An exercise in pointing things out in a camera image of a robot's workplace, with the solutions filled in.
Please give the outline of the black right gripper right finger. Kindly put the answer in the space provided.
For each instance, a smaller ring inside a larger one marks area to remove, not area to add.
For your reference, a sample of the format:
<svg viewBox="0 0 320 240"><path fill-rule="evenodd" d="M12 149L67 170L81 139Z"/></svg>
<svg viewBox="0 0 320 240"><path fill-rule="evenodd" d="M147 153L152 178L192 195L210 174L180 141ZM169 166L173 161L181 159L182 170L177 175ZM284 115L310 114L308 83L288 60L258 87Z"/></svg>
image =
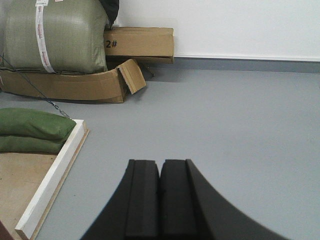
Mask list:
<svg viewBox="0 0 320 240"><path fill-rule="evenodd" d="M160 189L162 240L284 239L226 200L190 159L167 159Z"/></svg>

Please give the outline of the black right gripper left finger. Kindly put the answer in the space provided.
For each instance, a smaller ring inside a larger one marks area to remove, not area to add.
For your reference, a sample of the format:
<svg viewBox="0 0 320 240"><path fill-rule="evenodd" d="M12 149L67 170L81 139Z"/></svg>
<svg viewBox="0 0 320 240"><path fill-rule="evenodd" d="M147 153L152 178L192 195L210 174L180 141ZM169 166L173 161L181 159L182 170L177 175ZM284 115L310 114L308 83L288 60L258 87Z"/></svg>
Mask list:
<svg viewBox="0 0 320 240"><path fill-rule="evenodd" d="M155 161L129 160L118 187L82 239L158 239L158 186Z"/></svg>

